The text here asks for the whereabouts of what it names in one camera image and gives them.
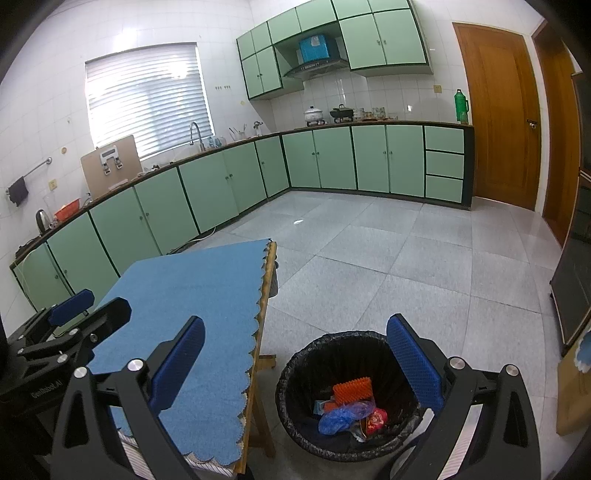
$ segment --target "green thermos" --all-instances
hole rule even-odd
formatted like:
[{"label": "green thermos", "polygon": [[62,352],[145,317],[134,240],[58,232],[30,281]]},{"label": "green thermos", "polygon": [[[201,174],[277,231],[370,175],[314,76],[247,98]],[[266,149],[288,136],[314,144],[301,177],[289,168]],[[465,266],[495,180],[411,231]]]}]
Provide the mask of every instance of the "green thermos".
[{"label": "green thermos", "polygon": [[470,106],[468,105],[468,100],[466,100],[466,96],[462,93],[460,89],[458,89],[457,93],[453,96],[453,98],[456,102],[456,120],[463,124],[467,124]]}]

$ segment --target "window blind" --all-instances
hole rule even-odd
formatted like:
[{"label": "window blind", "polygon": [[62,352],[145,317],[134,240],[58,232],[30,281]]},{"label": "window blind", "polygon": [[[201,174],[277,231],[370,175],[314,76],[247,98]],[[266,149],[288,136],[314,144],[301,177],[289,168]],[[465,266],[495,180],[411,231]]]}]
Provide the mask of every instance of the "window blind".
[{"label": "window blind", "polygon": [[139,157],[146,157],[187,143],[193,121],[203,138],[213,135],[195,43],[90,60],[86,97],[96,147],[133,135]]}]

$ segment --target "towel rack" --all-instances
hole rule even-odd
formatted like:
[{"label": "towel rack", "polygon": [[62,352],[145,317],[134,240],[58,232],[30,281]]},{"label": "towel rack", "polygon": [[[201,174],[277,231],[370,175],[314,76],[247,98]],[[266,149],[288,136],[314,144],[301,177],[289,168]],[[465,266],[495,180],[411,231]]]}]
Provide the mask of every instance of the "towel rack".
[{"label": "towel rack", "polygon": [[25,173],[22,177],[26,177],[27,175],[30,175],[31,173],[33,173],[36,169],[38,169],[39,167],[42,167],[43,165],[50,165],[51,162],[53,161],[53,158],[51,157],[47,157],[44,161],[42,161],[39,165],[37,165],[36,167],[33,167],[31,170],[29,170],[27,173]]}]

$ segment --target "blue gripper pad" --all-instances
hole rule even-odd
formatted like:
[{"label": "blue gripper pad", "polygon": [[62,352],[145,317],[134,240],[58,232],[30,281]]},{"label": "blue gripper pad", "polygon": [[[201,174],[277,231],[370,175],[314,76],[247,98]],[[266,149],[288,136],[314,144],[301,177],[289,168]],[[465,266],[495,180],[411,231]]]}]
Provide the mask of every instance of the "blue gripper pad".
[{"label": "blue gripper pad", "polygon": [[154,415],[172,406],[204,343],[203,320],[193,317],[193,323],[178,340],[152,379],[152,396],[148,406]]},{"label": "blue gripper pad", "polygon": [[444,404],[441,377],[396,315],[392,315],[388,320],[386,337],[390,350],[421,406],[432,409],[435,415],[439,414]]},{"label": "blue gripper pad", "polygon": [[55,327],[61,327],[83,311],[88,310],[94,303],[95,296],[85,288],[73,297],[53,307],[48,322]]}]

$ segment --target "trash can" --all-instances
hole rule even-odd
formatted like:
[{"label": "trash can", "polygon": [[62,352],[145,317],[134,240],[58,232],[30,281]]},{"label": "trash can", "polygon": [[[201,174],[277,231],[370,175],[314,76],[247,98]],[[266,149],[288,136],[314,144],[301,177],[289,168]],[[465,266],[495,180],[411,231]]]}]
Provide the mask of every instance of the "trash can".
[{"label": "trash can", "polygon": [[[314,401],[328,400],[333,385],[360,377],[371,378],[376,406],[388,413],[385,426],[365,443],[349,431],[322,435]],[[300,447],[336,462],[371,460],[397,450],[424,414],[385,335],[371,331],[328,333],[296,353],[281,373],[275,403]]]}]

